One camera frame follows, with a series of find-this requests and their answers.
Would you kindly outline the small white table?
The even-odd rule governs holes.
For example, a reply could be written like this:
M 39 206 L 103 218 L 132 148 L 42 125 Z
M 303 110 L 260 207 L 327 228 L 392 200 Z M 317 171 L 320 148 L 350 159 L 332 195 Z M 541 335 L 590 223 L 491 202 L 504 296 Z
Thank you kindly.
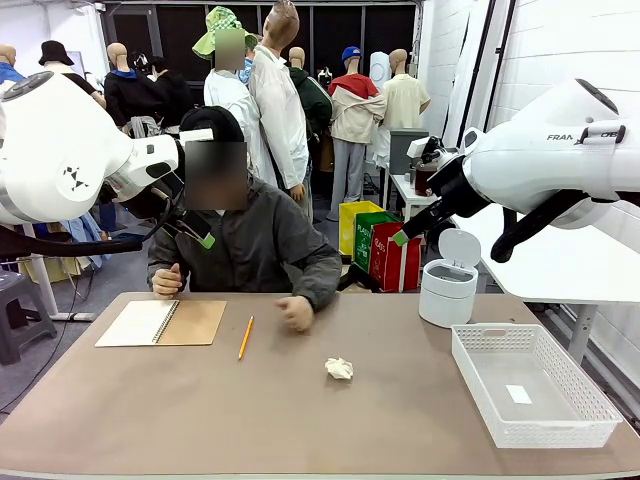
M 421 196 L 415 193 L 414 186 L 402 175 L 392 175 L 391 180 L 405 202 L 403 220 L 410 220 L 415 214 L 434 203 L 435 195 Z

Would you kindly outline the green sorting bag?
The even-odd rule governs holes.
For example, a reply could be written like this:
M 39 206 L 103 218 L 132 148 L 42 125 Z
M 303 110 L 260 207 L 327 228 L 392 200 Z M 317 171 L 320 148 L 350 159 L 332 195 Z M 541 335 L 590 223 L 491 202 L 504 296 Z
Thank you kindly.
M 384 271 L 389 238 L 398 230 L 399 219 L 388 212 L 355 216 L 354 262 L 363 271 L 380 277 Z

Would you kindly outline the white paper ball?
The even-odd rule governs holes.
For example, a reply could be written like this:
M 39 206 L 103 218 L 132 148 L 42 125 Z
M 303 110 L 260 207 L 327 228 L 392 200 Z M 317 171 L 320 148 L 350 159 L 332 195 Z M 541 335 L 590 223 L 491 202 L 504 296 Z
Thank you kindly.
M 324 367 L 327 373 L 336 380 L 351 380 L 354 376 L 352 363 L 342 357 L 328 358 Z

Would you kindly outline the white oval panel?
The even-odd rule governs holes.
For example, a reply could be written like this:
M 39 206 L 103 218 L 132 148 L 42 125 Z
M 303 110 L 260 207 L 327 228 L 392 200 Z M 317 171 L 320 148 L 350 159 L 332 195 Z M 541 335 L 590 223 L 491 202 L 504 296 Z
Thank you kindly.
M 369 78 L 378 90 L 391 79 L 391 65 L 389 55 L 382 51 L 373 52 L 370 55 Z

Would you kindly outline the mannequin in blue shirt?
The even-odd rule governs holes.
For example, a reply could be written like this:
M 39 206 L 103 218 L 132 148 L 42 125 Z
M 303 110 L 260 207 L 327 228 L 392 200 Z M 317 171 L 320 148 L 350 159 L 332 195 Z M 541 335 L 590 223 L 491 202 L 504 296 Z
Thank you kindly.
M 11 45 L 0 44 L 0 86 L 8 83 L 19 83 L 25 79 L 15 69 L 16 49 Z

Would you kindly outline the background person in black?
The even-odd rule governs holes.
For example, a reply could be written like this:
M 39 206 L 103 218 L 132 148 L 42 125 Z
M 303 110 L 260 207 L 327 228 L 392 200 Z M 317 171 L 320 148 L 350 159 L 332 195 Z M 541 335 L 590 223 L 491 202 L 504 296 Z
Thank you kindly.
M 156 86 L 167 98 L 162 126 L 164 128 L 179 127 L 184 115 L 194 108 L 190 87 L 179 72 L 167 66 L 162 57 L 154 56 L 150 65 Z

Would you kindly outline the black floor stand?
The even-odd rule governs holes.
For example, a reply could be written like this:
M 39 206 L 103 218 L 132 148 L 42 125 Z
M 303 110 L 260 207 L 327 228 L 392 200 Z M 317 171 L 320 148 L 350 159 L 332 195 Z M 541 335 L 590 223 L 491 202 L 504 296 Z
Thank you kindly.
M 362 270 L 357 264 L 352 262 L 350 255 L 341 254 L 342 265 L 347 268 L 342 273 L 338 283 L 337 290 L 342 292 L 352 285 L 360 286 L 372 293 L 380 293 L 380 284 L 372 278 L 367 272 Z

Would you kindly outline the mannequin in dark green hoodie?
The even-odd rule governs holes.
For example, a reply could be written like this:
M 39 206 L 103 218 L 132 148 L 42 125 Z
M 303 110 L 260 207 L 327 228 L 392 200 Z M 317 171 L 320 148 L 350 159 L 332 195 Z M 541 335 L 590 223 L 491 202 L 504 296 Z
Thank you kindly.
M 289 73 L 305 114 L 307 142 L 315 146 L 329 128 L 332 100 L 325 89 L 304 69 L 305 51 L 301 47 L 289 50 Z

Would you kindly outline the yellow sorting bag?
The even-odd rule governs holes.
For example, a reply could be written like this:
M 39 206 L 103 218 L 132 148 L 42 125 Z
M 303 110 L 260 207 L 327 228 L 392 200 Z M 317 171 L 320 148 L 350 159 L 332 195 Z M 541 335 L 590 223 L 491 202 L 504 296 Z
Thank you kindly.
M 381 211 L 382 208 L 371 201 L 348 202 L 339 205 L 339 251 L 342 255 L 352 255 L 355 216 L 359 213 Z

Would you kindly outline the white perforated plastic basket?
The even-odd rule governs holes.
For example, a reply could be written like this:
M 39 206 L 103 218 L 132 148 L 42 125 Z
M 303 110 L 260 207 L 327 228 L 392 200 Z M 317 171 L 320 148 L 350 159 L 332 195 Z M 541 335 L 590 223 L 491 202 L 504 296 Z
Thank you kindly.
M 452 356 L 496 447 L 601 448 L 623 422 L 544 327 L 465 324 L 451 334 Z M 515 404 L 507 384 L 524 386 L 532 404 Z

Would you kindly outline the spiral notebook with brown cover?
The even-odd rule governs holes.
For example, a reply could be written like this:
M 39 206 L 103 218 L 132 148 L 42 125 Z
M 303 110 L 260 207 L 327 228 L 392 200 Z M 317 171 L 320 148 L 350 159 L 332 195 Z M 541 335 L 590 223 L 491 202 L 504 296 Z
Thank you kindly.
M 211 345 L 226 305 L 226 301 L 130 301 L 95 347 Z

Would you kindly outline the black bucket hat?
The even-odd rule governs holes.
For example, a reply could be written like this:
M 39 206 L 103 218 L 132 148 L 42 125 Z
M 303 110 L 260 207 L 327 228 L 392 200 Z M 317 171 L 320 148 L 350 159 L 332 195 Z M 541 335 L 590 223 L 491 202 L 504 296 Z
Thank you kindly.
M 59 62 L 66 66 L 74 64 L 64 45 L 55 40 L 47 40 L 41 44 L 41 58 L 38 63 L 44 66 L 47 62 Z

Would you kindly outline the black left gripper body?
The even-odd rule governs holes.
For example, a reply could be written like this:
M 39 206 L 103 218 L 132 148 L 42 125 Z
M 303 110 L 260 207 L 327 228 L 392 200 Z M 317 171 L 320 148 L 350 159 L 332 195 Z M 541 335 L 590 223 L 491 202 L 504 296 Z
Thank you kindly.
M 136 218 L 159 220 L 168 210 L 182 203 L 184 182 L 171 172 L 145 187 L 137 196 L 127 201 L 127 210 Z

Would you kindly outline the mannequin in white coat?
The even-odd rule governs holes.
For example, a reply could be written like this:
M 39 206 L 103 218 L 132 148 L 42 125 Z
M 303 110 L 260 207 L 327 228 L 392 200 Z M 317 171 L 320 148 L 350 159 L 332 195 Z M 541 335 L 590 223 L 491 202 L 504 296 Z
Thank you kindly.
M 247 144 L 259 137 L 259 111 L 236 71 L 245 56 L 245 32 L 240 28 L 214 31 L 213 69 L 205 79 L 205 104 L 228 110 L 239 123 Z

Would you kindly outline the yellow pencil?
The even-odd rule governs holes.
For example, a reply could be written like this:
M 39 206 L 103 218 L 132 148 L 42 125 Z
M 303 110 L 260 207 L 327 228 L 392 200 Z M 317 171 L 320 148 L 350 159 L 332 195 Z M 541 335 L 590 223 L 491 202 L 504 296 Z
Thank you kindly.
M 237 357 L 238 361 L 241 361 L 244 358 L 246 347 L 247 347 L 247 344 L 248 344 L 248 341 L 250 339 L 250 335 L 251 335 L 251 332 L 252 332 L 252 329 L 253 329 L 254 320 L 255 320 L 255 316 L 254 315 L 252 315 L 248 320 L 248 324 L 247 324 L 246 330 L 244 332 L 244 336 L 243 336 L 243 339 L 242 339 L 242 342 L 241 342 L 241 346 L 240 346 L 239 352 L 238 352 L 238 357 Z

